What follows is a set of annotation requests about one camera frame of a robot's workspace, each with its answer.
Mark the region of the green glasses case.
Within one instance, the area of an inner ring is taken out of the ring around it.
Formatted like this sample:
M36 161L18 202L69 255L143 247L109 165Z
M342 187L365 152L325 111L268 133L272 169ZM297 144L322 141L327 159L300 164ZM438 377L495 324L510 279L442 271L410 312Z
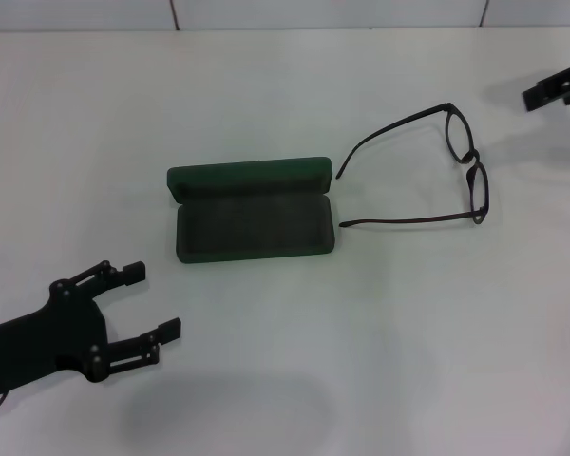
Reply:
M172 167L184 264L301 257L335 245L327 157Z

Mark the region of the black glasses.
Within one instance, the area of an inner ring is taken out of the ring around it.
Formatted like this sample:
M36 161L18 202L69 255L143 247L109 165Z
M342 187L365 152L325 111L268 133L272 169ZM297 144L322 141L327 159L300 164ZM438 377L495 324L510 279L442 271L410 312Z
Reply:
M427 108L371 133L351 150L338 169L335 179L339 180L342 178L345 170L352 160L352 157L366 144L397 128L401 128L407 124L412 124L424 118L441 113L446 114L445 139L447 150L453 160L455 160L459 165L467 167L465 172L465 181L469 193L469 209L460 213L427 218L353 219L340 222L339 226L341 228L352 228L363 224L414 225L450 222L464 219L470 219L475 225L481 225L484 222L490 208L488 174L481 161L481 155L476 147L470 124L461 110L453 103L443 103Z

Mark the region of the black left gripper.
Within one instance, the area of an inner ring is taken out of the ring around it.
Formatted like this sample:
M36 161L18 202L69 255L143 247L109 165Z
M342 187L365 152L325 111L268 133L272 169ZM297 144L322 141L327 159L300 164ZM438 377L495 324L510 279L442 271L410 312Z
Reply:
M45 306L0 324L0 395L50 376L77 371L99 383L110 375L160 363L161 346L181 337L174 318L138 337L108 343L94 297L146 280L142 261L121 270L107 260L49 288Z

